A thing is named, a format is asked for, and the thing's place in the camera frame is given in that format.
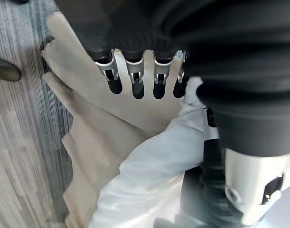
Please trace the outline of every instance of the white cloth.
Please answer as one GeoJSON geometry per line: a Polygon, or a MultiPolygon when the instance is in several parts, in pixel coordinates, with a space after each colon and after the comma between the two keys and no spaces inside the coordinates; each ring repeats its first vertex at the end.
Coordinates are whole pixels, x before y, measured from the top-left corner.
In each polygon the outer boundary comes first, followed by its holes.
{"type": "Polygon", "coordinates": [[[121,164],[120,175],[101,191],[89,228],[140,227],[148,217],[152,221],[158,217],[154,212],[160,208],[172,208],[172,214],[159,216],[173,220],[184,171],[203,160],[202,104],[195,96],[198,84],[196,78],[189,81],[179,116],[168,128],[135,148],[121,164]]]}

